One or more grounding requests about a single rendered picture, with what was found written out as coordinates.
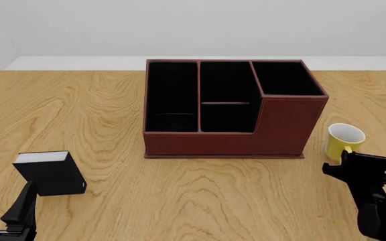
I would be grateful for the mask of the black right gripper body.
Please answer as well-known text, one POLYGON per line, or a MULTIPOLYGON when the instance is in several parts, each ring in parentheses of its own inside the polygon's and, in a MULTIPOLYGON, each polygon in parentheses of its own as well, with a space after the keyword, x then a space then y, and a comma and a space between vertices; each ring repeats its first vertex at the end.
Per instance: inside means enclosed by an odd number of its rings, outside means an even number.
POLYGON ((386 172, 386 157, 352 152, 348 168, 356 174, 386 172))

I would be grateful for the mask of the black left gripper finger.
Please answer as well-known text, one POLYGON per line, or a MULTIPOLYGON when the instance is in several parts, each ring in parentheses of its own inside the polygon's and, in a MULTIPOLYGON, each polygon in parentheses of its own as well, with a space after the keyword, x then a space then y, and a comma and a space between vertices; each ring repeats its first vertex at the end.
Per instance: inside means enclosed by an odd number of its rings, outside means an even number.
POLYGON ((36 182, 27 182, 12 206, 1 216, 8 229, 36 229, 37 194, 36 182))

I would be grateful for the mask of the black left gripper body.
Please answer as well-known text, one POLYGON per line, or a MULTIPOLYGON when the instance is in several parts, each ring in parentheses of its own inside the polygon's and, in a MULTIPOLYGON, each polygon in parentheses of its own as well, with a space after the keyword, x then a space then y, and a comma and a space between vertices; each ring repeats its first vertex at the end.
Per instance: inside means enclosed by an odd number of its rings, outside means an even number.
POLYGON ((36 237, 36 230, 33 228, 15 227, 17 230, 10 230, 9 227, 6 230, 0 230, 0 241, 34 241, 36 237))

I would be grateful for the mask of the yellow and white mug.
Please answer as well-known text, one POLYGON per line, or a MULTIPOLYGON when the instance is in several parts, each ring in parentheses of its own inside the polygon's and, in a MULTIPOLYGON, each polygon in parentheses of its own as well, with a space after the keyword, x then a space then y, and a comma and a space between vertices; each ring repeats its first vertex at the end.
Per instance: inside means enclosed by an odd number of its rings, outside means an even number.
POLYGON ((358 151, 365 142, 366 135, 355 126, 335 123, 328 127, 325 145, 325 154, 334 161, 340 161, 342 152, 348 148, 350 151, 358 151))

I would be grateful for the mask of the red-brown desk caddy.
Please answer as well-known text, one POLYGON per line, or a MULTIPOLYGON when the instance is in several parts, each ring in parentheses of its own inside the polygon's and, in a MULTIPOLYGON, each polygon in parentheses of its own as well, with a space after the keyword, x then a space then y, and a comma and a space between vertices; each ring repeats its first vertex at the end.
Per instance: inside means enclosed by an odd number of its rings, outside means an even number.
POLYGON ((301 60, 148 60, 148 158, 302 158, 329 99, 301 60))

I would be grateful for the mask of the black book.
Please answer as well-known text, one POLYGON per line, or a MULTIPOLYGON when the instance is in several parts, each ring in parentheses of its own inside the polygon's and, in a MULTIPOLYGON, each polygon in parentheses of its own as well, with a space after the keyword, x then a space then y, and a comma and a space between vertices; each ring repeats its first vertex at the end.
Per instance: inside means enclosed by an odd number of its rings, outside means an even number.
POLYGON ((87 183, 69 151, 20 153, 13 166, 39 196, 83 194, 87 183))

